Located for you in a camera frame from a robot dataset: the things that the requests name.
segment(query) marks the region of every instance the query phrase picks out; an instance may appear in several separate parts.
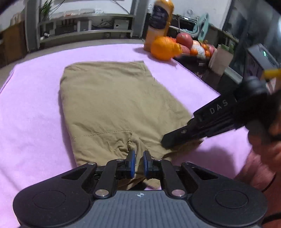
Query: metal screw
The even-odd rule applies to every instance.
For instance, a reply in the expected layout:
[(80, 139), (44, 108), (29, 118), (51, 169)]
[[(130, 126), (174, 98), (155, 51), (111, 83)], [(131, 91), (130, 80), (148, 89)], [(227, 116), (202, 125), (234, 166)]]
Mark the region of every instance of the metal screw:
[(99, 189), (95, 192), (95, 194), (98, 196), (107, 196), (109, 194), (109, 191), (105, 189)]
[(172, 194), (174, 196), (184, 196), (185, 195), (185, 191), (184, 190), (181, 190), (181, 189), (176, 189), (176, 190), (173, 190), (172, 191)]

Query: plastic bottle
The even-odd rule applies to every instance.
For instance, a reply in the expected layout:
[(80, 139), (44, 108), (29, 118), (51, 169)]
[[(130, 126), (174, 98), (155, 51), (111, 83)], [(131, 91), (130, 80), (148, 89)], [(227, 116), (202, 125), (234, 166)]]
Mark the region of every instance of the plastic bottle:
[(170, 0), (157, 0), (154, 3), (144, 44), (146, 51), (150, 51), (151, 43), (156, 37), (167, 35), (173, 11), (174, 4)]

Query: pink tablecloth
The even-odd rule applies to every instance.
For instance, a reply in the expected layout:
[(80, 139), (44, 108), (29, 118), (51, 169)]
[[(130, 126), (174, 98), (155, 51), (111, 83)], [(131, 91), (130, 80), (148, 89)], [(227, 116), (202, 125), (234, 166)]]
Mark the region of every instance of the pink tablecloth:
[[(155, 79), (192, 113), (218, 96), (176, 61), (156, 61), (139, 44), (78, 48), (16, 65), (0, 92), (1, 228), (18, 226), (12, 202), (21, 189), (75, 166), (60, 108), (64, 68), (81, 61), (135, 60), (143, 60)], [(246, 133), (240, 129), (206, 139), (181, 161), (233, 178), (250, 151)]]

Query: shelf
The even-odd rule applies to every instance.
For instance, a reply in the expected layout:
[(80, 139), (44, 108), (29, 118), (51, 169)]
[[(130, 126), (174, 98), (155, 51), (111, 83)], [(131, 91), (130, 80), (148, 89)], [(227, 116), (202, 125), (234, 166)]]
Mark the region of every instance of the shelf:
[(133, 30), (126, 30), (126, 29), (97, 29), (97, 30), (90, 30), (90, 31), (80, 31), (80, 32), (73, 32), (73, 33), (66, 33), (62, 35), (52, 36), (45, 38), (40, 41), (40, 43), (46, 43), (51, 40), (56, 40), (64, 37), (73, 37), (79, 36), (83, 34), (91, 34), (91, 33), (131, 33)]
[(83, 18), (83, 19), (91, 19), (93, 17), (130, 17), (133, 18), (134, 15), (132, 14), (120, 14), (120, 13), (82, 13), (73, 16), (66, 16), (66, 17), (58, 17), (50, 20), (46, 20), (40, 22), (38, 25), (48, 24), (51, 22), (59, 21), (59, 20), (68, 20), (68, 19), (75, 19), (75, 18)]

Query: green plant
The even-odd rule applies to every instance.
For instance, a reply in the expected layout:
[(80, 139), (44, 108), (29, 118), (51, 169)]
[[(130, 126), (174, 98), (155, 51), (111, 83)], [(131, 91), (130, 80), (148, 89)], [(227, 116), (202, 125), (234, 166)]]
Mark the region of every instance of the green plant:
[(52, 7), (52, 2), (53, 2), (53, 0), (50, 0), (49, 2), (48, 2), (48, 0), (46, 0), (44, 5), (40, 7), (39, 13), (42, 17), (42, 20), (49, 17), (49, 13), (50, 13), (50, 10)]

